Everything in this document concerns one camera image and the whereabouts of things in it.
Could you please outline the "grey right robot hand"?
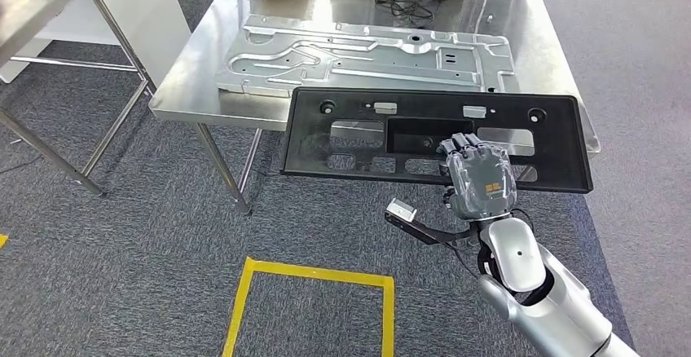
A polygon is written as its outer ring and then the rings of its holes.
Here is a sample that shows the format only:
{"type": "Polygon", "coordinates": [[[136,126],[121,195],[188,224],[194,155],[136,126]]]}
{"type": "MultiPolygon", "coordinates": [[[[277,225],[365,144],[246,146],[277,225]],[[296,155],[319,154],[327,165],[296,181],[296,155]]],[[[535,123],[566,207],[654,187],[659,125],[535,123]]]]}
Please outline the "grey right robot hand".
{"type": "Polygon", "coordinates": [[[457,133],[441,141],[438,151],[445,154],[452,182],[445,202],[456,217],[475,221],[509,213],[517,200],[517,185],[505,149],[473,133],[457,133]]]}

